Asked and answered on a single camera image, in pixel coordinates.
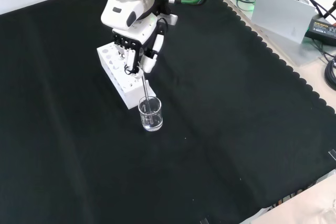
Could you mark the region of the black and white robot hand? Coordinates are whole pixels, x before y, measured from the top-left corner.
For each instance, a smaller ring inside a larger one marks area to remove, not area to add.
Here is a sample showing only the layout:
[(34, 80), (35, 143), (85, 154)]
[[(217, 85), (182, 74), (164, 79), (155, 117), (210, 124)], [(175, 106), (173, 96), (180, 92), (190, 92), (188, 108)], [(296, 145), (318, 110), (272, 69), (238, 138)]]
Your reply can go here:
[(164, 43), (169, 23), (150, 15), (135, 21), (128, 30), (112, 30), (112, 44), (125, 59), (124, 72), (140, 79), (154, 68)]

